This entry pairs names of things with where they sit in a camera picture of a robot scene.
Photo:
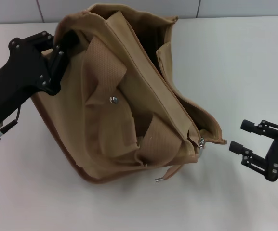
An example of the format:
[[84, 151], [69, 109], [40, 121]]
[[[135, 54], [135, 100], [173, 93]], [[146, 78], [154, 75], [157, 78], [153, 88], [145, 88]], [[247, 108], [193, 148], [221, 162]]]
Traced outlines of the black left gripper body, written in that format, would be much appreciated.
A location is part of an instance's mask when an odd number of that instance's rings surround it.
[[14, 38], [8, 45], [10, 56], [0, 69], [0, 122], [33, 94], [46, 92], [50, 74], [46, 48], [35, 48], [23, 39]]

